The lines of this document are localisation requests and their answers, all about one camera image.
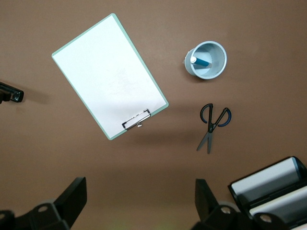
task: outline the scissors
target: scissors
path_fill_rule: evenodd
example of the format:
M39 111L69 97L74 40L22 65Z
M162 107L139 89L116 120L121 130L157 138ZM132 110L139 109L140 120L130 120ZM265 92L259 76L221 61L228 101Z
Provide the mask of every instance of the scissors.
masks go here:
M205 111L206 108L209 107L209 121L207 122L205 120L205 118L203 118L203 112ZM201 147L203 146L203 144L208 140L208 154L210 153L210 150L211 150L211 143L212 143L212 132L214 131L214 129L216 128L216 126L218 127L224 127L226 125L228 125L228 123L230 122L231 120L231 112L228 108L225 108L221 115L219 116L219 118L216 120L215 123L212 123L212 110L213 110L213 104L210 103L210 104L207 104L205 105L202 109L201 109L201 120L204 122L204 123L208 123L208 132L206 133L206 135L203 137L203 139L201 140L200 142L200 145L197 147L197 151L201 149ZM219 125L221 119L223 118L223 116L225 115L225 113L228 113L228 119L225 123Z

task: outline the light blue cup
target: light blue cup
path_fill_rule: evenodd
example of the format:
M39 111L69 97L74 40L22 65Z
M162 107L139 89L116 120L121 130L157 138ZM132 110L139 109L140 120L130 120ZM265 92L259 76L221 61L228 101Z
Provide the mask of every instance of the light blue cup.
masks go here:
M209 62L209 66L193 63L193 59ZM227 55L225 49L217 42L206 41L190 50L184 60L189 74L209 80L219 76L226 67Z

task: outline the scissors blade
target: scissors blade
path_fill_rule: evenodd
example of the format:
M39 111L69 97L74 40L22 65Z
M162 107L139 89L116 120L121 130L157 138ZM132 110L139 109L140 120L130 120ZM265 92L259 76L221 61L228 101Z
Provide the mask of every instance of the scissors blade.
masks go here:
M206 143L206 141L207 141L207 139L208 139L208 137L209 137L209 134L210 134L209 132L206 133L206 135L205 135L205 136L203 137L203 139L201 140L199 146L197 147L197 150L196 150L196 151L200 150L200 149L202 148L203 144Z
M212 144L212 133L209 133L208 135L208 154L211 151L211 144Z

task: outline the blue marker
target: blue marker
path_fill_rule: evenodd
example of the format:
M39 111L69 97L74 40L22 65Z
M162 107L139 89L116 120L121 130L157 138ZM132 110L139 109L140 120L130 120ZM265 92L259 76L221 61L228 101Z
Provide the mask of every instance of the blue marker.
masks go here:
M204 66L204 67L207 67L207 68L210 68L212 66L211 63L204 61L204 60L201 60L197 57L191 57L191 64L197 64L197 65Z

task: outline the brown surface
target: brown surface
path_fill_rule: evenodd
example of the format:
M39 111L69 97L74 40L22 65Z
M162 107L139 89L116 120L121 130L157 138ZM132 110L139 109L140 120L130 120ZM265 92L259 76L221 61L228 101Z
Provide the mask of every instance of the brown surface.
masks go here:
M116 13L169 107L109 141L51 54ZM0 105L0 209L23 214L86 176L88 203L73 229L188 230L196 178L219 200L227 185L281 158L307 164L307 2L183 0L0 1L0 81L24 90ZM221 76L203 81L182 61L214 40ZM212 154L196 152L199 111L224 107Z

